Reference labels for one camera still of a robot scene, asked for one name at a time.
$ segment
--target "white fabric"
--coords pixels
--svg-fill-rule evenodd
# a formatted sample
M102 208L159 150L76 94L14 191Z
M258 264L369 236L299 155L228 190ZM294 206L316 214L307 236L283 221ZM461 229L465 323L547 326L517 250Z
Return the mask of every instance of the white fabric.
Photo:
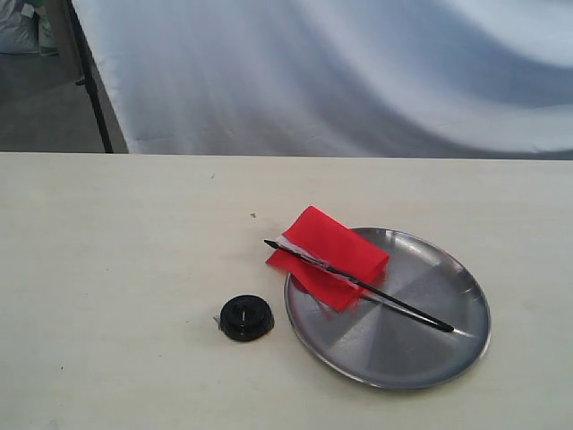
M74 0L132 152L573 158L573 3Z

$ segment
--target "black lid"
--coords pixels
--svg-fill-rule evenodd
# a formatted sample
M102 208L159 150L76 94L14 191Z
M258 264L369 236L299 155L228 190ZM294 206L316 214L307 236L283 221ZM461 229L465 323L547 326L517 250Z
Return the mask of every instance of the black lid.
M275 326L270 307L257 296L237 296L221 309L219 327L232 340L250 342Z

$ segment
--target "red napkin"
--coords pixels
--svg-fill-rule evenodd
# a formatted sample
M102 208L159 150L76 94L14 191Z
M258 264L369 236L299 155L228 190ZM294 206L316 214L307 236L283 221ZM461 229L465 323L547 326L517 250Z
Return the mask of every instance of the red napkin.
M368 284L383 274L389 260L380 248L313 206L298 217L283 237L312 257ZM362 294L362 288L281 250L275 251L267 264L293 273L308 293L337 312L347 309Z

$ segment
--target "metal plate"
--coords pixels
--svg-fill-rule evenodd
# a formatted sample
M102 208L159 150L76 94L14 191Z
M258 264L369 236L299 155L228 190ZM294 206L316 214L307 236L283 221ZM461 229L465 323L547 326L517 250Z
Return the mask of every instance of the metal plate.
M422 239L382 228L355 228L390 254L383 290L453 325L444 333L385 305L359 300L337 314L286 278L286 310L302 343L340 373L374 387L416 390L462 374L490 339L490 310L474 277Z

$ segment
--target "gray floor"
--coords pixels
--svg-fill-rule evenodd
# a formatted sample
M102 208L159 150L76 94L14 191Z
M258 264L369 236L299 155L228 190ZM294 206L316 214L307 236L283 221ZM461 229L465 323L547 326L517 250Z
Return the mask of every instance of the gray floor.
M115 152L127 152L98 79ZM0 54L0 151L103 152L90 98L57 56Z

